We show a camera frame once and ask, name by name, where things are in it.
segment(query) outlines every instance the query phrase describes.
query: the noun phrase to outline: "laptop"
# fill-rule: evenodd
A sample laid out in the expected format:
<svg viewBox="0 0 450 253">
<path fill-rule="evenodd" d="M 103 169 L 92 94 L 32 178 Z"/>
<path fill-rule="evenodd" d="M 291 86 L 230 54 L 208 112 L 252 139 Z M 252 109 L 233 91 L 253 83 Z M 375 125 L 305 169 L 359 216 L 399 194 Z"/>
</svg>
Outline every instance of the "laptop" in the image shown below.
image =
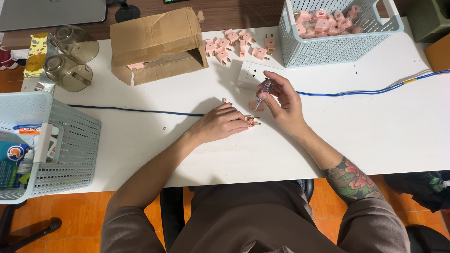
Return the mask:
<svg viewBox="0 0 450 253">
<path fill-rule="evenodd" d="M 4 0 L 0 32 L 106 21 L 106 0 Z"/>
</svg>

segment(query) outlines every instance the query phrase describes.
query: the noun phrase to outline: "brown box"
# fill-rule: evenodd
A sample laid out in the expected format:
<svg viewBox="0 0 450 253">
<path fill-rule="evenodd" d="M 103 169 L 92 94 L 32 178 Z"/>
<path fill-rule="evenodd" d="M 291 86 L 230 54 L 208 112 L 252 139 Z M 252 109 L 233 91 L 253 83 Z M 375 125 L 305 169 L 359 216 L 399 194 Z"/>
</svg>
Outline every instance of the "brown box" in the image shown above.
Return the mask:
<svg viewBox="0 0 450 253">
<path fill-rule="evenodd" d="M 192 8 L 133 19 L 109 27 L 111 72 L 122 82 L 143 84 L 208 67 L 202 31 Z M 127 65 L 148 62 L 130 70 Z"/>
<path fill-rule="evenodd" d="M 425 48 L 424 52 L 433 72 L 450 69 L 450 34 Z"/>
</svg>

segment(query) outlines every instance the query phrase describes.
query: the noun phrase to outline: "hand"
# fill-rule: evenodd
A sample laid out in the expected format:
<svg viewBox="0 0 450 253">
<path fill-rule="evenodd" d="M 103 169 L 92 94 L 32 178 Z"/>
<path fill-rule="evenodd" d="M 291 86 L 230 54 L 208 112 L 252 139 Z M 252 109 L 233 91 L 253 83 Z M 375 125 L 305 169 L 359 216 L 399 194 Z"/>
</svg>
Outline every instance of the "hand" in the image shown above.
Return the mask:
<svg viewBox="0 0 450 253">
<path fill-rule="evenodd" d="M 264 83 L 258 85 L 259 91 L 256 95 L 269 107 L 279 127 L 290 136 L 297 137 L 307 127 L 300 96 L 288 79 L 270 71 L 264 71 L 264 75 L 274 82 L 269 93 L 278 97 L 281 106 L 273 96 L 261 92 Z"/>
<path fill-rule="evenodd" d="M 198 145 L 201 145 L 248 130 L 248 126 L 248 123 L 244 121 L 244 115 L 226 103 L 205 114 L 186 132 L 191 134 Z"/>
</svg>

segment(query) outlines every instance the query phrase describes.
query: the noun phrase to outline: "yellow patterned packaging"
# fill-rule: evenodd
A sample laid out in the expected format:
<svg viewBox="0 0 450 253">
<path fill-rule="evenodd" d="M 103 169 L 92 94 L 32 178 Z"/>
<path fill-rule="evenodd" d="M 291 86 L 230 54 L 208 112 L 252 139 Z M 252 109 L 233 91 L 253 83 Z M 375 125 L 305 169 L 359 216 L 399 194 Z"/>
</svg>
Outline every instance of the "yellow patterned packaging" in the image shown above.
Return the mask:
<svg viewBox="0 0 450 253">
<path fill-rule="evenodd" d="M 40 33 L 31 35 L 31 46 L 28 51 L 27 64 L 23 71 L 24 77 L 40 77 L 47 54 L 47 35 L 48 33 Z"/>
</svg>

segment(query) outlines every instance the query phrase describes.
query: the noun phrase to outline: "white electrical outlet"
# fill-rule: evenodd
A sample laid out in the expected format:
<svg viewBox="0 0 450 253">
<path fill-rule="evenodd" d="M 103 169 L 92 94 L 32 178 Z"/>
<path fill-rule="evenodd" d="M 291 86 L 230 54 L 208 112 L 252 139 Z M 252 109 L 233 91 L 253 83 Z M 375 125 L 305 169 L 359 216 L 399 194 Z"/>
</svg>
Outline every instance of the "white electrical outlet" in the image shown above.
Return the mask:
<svg viewBox="0 0 450 253">
<path fill-rule="evenodd" d="M 241 72 L 238 77 L 238 87 L 246 90 L 258 91 L 257 86 L 266 79 L 266 76 L 263 73 L 265 70 L 275 72 L 279 75 L 283 74 L 283 70 L 279 68 L 243 61 Z"/>
</svg>

